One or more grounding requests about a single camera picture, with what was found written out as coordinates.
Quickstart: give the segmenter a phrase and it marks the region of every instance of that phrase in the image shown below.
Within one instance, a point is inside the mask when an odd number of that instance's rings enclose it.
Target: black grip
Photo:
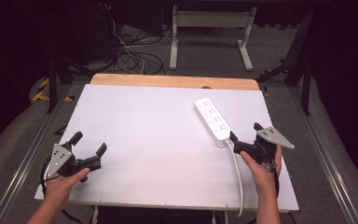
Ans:
[[[229,139],[235,143],[238,141],[238,137],[234,134],[234,132],[229,132]]]
[[[102,157],[106,149],[107,149],[106,143],[103,143],[96,152],[97,156]]]
[[[71,140],[69,140],[69,143],[72,145],[76,145],[77,142],[83,137],[83,133],[81,132],[77,132],[75,133],[75,135],[71,138]]]
[[[259,123],[256,123],[256,122],[255,122],[254,129],[255,129],[256,131],[260,131],[260,130],[263,130],[264,128],[263,128],[263,126],[261,126]]]

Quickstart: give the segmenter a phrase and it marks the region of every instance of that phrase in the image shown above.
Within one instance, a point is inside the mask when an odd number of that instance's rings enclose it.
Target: table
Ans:
[[[205,85],[215,89],[200,89]],[[270,126],[263,95],[254,80],[95,75],[83,90],[60,144],[81,131],[83,139],[73,149],[77,158],[93,156],[102,142],[108,149],[102,158],[103,168],[92,172],[86,183],[74,186],[70,202],[238,210],[238,179],[231,152],[214,143],[192,108],[192,99],[202,95],[222,108],[220,113],[227,115],[227,123],[242,141],[251,142],[255,137],[252,129],[256,118]],[[243,114],[249,120],[242,119]],[[251,173],[241,157],[237,161],[243,207],[255,210],[257,196]],[[284,162],[280,182],[281,211],[298,210]],[[35,198],[43,198],[40,189]]]

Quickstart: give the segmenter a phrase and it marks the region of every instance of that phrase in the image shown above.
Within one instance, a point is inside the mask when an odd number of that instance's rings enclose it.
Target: forearm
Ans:
[[[57,206],[51,206],[51,203],[43,201],[36,212],[28,220],[28,224],[50,224],[54,223],[57,215],[60,213]]]
[[[258,196],[257,224],[264,223],[281,223],[278,202],[274,191],[260,193]]]

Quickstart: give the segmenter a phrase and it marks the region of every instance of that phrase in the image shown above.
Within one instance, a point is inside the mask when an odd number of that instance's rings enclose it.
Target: metal stand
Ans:
[[[175,70],[177,64],[178,27],[246,27],[243,40],[238,40],[238,47],[246,70],[252,71],[253,66],[246,49],[246,43],[251,33],[255,12],[256,7],[252,7],[250,12],[204,12],[177,11],[177,6],[173,6],[170,69]]]
[[[304,75],[304,85],[303,92],[301,97],[301,104],[304,108],[304,112],[309,115],[309,98],[310,98],[310,59],[307,56],[307,53],[304,52],[303,46],[305,39],[308,35],[308,30],[310,28],[310,22],[312,20],[314,9],[310,8],[307,13],[304,15],[303,20],[298,26],[295,38],[290,46],[290,49],[287,52],[286,58],[282,61],[282,65],[275,68],[274,70],[268,72],[265,71],[265,75],[256,78],[257,82],[264,82],[271,77],[284,72],[285,70],[289,71],[289,75],[284,81],[287,86],[295,86],[301,77]]]
[[[57,104],[57,76],[60,78],[62,84],[71,84],[73,81],[72,74],[68,70],[68,66],[73,66],[77,70],[82,73],[92,77],[95,75],[94,72],[89,70],[88,68],[64,57],[57,56],[52,58],[48,63],[48,96],[49,96],[49,104],[48,104],[48,114],[50,114],[55,105]]]

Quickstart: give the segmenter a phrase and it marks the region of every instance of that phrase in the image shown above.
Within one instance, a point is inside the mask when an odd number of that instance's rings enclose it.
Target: power cord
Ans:
[[[242,210],[243,210],[243,187],[242,187],[240,168],[238,167],[237,159],[235,158],[234,148],[232,147],[228,139],[226,140],[226,144],[231,149],[232,159],[234,160],[235,168],[237,170],[238,183],[240,184],[240,212],[238,213],[238,217],[240,217],[242,215]]]

